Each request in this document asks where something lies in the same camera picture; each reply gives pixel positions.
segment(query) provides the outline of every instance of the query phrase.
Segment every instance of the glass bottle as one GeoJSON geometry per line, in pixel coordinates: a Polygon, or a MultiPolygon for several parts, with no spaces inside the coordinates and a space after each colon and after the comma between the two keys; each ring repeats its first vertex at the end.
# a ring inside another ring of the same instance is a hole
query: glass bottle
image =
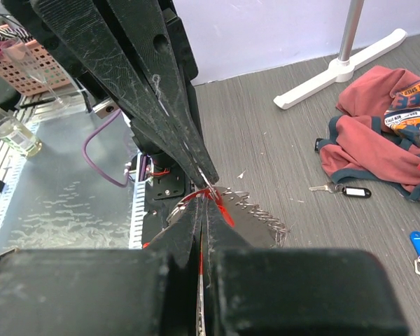
{"type": "Polygon", "coordinates": [[[41,148],[42,142],[27,129],[12,114],[0,108],[0,140],[6,142],[26,158],[35,156],[41,148]]]}

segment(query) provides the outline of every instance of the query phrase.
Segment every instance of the white wall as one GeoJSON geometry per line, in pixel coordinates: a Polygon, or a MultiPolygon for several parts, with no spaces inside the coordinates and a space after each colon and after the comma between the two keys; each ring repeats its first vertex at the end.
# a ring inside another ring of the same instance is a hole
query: white wall
{"type": "MultiPolygon", "coordinates": [[[[200,84],[338,53],[350,1],[174,3],[199,67],[193,83],[200,84]]],[[[368,46],[395,28],[420,34],[420,0],[365,0],[354,47],[368,46]]]]}

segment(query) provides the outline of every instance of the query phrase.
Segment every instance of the pink basket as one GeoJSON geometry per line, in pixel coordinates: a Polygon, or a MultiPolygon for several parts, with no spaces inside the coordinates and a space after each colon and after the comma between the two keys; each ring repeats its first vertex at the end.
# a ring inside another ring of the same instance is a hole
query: pink basket
{"type": "MultiPolygon", "coordinates": [[[[0,28],[7,27],[8,25],[6,24],[0,26],[0,28]]],[[[50,87],[55,89],[70,84],[69,78],[59,64],[42,45],[33,40],[26,43],[26,46],[35,56],[39,66],[45,71],[45,77],[50,87]]],[[[0,77],[24,96],[32,96],[47,91],[40,83],[37,83],[32,78],[28,78],[10,59],[3,55],[0,56],[0,77]]]]}

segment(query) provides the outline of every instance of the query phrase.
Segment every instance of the gray vinyl flooring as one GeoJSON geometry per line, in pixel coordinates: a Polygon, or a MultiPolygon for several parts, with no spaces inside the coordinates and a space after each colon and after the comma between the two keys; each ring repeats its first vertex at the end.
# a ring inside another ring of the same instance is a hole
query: gray vinyl flooring
{"type": "MultiPolygon", "coordinates": [[[[350,82],[331,85],[287,111],[272,102],[326,70],[332,58],[197,88],[218,185],[250,192],[252,200],[280,217],[291,229],[287,247],[347,247],[375,254],[388,272],[412,335],[420,336],[420,276],[414,273],[417,255],[408,237],[420,231],[420,202],[408,202],[391,186],[373,181],[351,183],[371,189],[370,199],[308,190],[328,181],[314,141],[327,135],[328,121],[340,114],[337,96],[350,82]],[[244,177],[237,178],[242,172],[244,177]]],[[[353,79],[376,64],[420,75],[420,35],[358,70],[353,79]]]]}

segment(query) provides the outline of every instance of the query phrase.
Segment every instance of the black key tag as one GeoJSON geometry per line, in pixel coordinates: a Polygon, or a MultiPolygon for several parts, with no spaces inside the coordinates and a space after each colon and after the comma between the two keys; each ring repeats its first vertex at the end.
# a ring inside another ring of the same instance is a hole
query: black key tag
{"type": "Polygon", "coordinates": [[[322,138],[317,138],[316,143],[314,144],[314,151],[316,153],[319,153],[319,142],[321,142],[321,140],[323,140],[323,139],[322,138]]]}
{"type": "Polygon", "coordinates": [[[343,187],[342,193],[348,197],[370,198],[372,192],[367,188],[343,187]]]}

